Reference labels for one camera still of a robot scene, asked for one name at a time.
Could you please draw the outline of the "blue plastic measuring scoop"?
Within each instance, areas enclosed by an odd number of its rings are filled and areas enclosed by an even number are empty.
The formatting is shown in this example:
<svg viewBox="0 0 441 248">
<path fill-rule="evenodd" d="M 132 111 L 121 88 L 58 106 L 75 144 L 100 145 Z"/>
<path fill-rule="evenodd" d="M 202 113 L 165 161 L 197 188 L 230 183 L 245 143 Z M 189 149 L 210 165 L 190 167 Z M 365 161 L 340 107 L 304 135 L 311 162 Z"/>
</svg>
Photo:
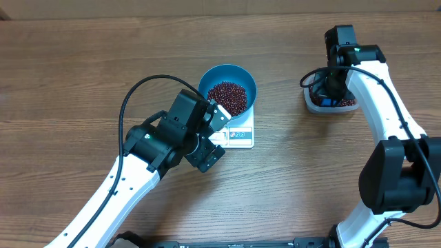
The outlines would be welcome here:
<svg viewBox="0 0 441 248">
<path fill-rule="evenodd" d="M 321 107 L 338 107 L 339 101 L 333 99 L 322 99 L 320 102 Z"/>
</svg>

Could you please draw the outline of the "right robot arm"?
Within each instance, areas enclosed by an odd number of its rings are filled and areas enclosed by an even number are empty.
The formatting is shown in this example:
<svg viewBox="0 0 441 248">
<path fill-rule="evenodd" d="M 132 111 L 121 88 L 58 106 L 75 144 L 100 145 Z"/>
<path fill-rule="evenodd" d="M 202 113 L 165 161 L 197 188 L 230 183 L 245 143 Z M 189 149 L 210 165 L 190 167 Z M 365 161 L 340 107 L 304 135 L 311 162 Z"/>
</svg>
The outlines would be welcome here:
<svg viewBox="0 0 441 248">
<path fill-rule="evenodd" d="M 358 179 L 360 202 L 336 227 L 336 246 L 371 247 L 392 223 L 438 226 L 439 218 L 424 225 L 403 216 L 440 198 L 440 139 L 428 137 L 407 111 L 377 45 L 358 45 L 352 25 L 328 30 L 325 44 L 325 92 L 336 101 L 353 95 L 376 144 Z"/>
</svg>

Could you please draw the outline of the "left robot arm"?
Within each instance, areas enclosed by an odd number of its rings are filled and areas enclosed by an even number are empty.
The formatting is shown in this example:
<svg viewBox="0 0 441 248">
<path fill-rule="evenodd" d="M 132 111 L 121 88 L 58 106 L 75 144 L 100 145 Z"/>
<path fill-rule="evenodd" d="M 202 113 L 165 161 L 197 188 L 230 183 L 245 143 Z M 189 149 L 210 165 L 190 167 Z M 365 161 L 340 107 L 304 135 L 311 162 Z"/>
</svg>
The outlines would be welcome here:
<svg viewBox="0 0 441 248">
<path fill-rule="evenodd" d="M 214 100 L 181 90 L 169 111 L 132 127 L 101 186 L 49 247 L 106 247 L 138 202 L 183 158 L 200 172 L 225 153 L 209 137 L 231 120 Z"/>
</svg>

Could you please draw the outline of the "teal metal bowl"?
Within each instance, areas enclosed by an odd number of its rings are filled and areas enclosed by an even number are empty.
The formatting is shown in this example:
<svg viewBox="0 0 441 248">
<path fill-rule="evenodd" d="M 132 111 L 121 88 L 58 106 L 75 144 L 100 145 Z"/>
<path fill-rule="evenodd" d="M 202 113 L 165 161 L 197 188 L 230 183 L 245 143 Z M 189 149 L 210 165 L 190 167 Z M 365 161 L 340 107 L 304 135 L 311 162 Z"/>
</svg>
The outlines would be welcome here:
<svg viewBox="0 0 441 248">
<path fill-rule="evenodd" d="M 244 87 L 248 100 L 245 112 L 252 107 L 257 96 L 256 82 L 247 70 L 238 65 L 223 64 L 211 68 L 202 76 L 198 91 L 207 99 L 208 91 L 222 81 L 229 81 Z"/>
</svg>

